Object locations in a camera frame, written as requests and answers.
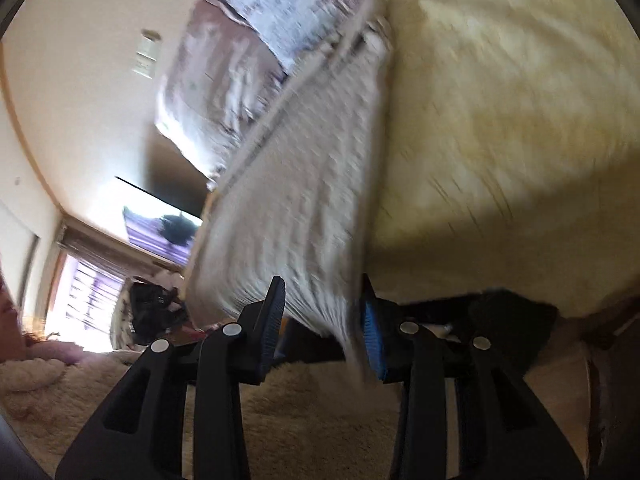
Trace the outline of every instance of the bed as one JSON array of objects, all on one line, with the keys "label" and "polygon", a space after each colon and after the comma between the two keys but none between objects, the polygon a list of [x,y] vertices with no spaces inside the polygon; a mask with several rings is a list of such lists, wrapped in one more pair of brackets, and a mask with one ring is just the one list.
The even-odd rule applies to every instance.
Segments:
[{"label": "bed", "polygon": [[[287,78],[216,177],[186,270],[194,321],[236,316],[280,274],[288,314],[357,360],[363,271],[399,303],[505,287],[568,317],[634,293],[629,1],[386,0],[332,22],[293,64],[266,41]],[[251,9],[236,10],[249,23]],[[364,97],[325,109],[345,121],[323,144],[317,95],[337,94],[375,43]],[[366,124],[355,139],[345,103]],[[301,107],[315,110],[306,123]]]}]

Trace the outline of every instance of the fluffy rug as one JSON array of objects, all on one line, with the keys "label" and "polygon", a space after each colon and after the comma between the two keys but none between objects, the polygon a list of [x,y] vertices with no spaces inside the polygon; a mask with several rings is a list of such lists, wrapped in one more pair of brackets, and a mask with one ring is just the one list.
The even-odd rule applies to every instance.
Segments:
[{"label": "fluffy rug", "polygon": [[[123,359],[92,356],[73,367],[34,360],[0,365],[6,418],[50,475],[84,422],[127,371]],[[356,386],[344,363],[285,365],[241,390],[253,478],[369,479],[388,475],[398,421],[392,386]],[[192,478],[194,391],[183,449]]]}]

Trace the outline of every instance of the wall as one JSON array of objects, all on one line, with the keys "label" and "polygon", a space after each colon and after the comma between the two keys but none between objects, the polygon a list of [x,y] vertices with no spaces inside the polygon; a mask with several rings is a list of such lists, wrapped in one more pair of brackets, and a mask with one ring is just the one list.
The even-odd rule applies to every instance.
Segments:
[{"label": "wall", "polygon": [[[31,169],[31,165],[18,142],[4,98],[1,95],[0,156],[2,158],[0,162],[0,201],[15,219],[23,224],[20,226],[15,222],[4,222],[0,228],[4,230],[4,236],[15,234],[16,240],[24,235],[24,228],[38,237],[38,245],[26,283],[23,304],[23,319],[26,328],[31,330],[41,277],[62,216]],[[17,229],[18,232],[7,232],[12,229]],[[20,266],[23,263],[23,249],[24,247],[14,247],[14,250],[3,254],[2,266]]]},{"label": "wall", "polygon": [[25,138],[69,215],[126,238],[115,176],[199,208],[206,180],[153,128],[159,78],[131,71],[143,28],[172,62],[193,0],[26,0],[2,40]]}]

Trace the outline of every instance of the wall switch plate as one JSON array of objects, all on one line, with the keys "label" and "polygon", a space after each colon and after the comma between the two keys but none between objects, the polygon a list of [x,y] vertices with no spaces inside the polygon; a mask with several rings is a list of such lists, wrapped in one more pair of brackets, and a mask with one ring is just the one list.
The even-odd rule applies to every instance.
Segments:
[{"label": "wall switch plate", "polygon": [[147,56],[136,54],[136,62],[133,66],[133,72],[143,75],[144,77],[148,77],[149,79],[153,79],[154,73],[156,72],[156,62]]}]

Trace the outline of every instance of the yellow bedsheet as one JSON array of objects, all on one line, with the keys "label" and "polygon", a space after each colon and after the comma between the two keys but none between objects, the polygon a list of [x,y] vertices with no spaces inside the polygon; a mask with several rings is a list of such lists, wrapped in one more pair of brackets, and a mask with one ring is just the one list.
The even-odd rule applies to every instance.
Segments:
[{"label": "yellow bedsheet", "polygon": [[504,286],[566,316],[640,276],[640,41],[615,0],[389,0],[381,297]]}]

